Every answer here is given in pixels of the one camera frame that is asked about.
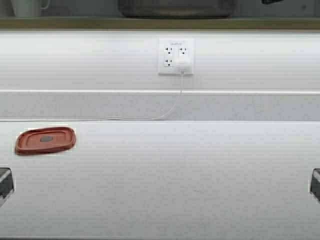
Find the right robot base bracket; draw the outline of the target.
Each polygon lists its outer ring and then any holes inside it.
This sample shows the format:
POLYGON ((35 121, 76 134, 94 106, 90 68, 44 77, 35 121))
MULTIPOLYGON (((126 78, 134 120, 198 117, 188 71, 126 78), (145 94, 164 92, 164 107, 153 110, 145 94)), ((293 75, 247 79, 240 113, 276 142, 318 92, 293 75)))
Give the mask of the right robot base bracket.
POLYGON ((320 169, 319 168, 315 168, 312 172, 309 191, 319 202, 320 201, 320 169))

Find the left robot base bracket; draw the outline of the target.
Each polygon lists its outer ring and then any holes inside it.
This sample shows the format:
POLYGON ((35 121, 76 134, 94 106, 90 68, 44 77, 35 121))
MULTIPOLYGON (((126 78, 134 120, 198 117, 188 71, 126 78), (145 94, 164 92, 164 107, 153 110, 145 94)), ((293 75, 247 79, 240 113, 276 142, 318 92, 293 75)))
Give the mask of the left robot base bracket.
POLYGON ((14 180, 10 168, 0 168, 0 206, 9 199, 15 191, 14 180))

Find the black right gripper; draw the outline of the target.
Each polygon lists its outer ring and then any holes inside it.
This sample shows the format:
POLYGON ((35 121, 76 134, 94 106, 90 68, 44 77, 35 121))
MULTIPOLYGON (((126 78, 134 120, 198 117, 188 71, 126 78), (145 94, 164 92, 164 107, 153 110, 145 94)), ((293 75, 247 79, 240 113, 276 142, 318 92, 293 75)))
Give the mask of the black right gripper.
POLYGON ((261 3, 264 5, 270 5, 270 4, 278 3, 281 1, 283 1, 283 0, 261 0, 261 3))

